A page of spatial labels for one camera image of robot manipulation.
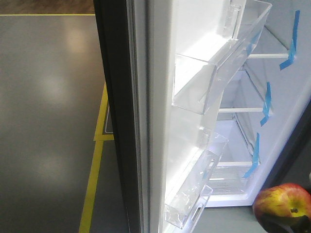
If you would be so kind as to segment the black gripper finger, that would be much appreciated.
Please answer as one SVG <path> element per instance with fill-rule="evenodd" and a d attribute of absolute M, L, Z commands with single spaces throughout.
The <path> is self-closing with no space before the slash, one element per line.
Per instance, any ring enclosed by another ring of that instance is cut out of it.
<path fill-rule="evenodd" d="M 262 227 L 268 233 L 310 233 L 311 220 L 306 216 L 281 217 L 264 214 Z"/>

